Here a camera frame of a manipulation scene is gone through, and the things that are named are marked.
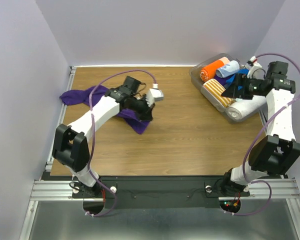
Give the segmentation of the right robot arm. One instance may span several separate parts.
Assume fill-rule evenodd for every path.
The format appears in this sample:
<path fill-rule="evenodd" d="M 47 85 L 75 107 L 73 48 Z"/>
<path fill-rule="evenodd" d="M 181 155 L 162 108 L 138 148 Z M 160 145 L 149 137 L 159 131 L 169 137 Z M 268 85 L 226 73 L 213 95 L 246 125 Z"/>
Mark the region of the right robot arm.
<path fill-rule="evenodd" d="M 288 63 L 273 61 L 263 79 L 254 77 L 262 66 L 253 56 L 247 64 L 248 73 L 236 73 L 223 97 L 251 101 L 265 97 L 268 120 L 263 139 L 256 138 L 245 154 L 242 165 L 230 169 L 220 182 L 226 195 L 241 193 L 248 184 L 259 178 L 284 175 L 300 156 L 300 143 L 296 141 L 292 125 L 292 104 L 296 101 L 296 83 L 287 78 Z"/>

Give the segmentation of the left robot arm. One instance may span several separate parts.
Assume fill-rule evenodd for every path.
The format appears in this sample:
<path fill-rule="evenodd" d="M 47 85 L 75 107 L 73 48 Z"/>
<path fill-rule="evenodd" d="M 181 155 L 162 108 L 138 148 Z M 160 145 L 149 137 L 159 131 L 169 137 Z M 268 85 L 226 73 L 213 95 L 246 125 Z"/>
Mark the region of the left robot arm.
<path fill-rule="evenodd" d="M 131 110 L 140 122 L 153 120 L 155 103 L 163 100 L 164 95 L 158 84 L 153 83 L 146 94 L 137 97 L 141 84 L 127 76 L 122 85 L 108 89 L 99 102 L 80 118 L 56 128 L 52 157 L 78 179 L 81 186 L 76 190 L 84 190 L 90 197 L 96 197 L 103 189 L 98 182 L 99 175 L 91 168 L 94 148 L 89 147 L 89 141 L 95 141 L 95 133 L 103 124 L 122 110 Z"/>

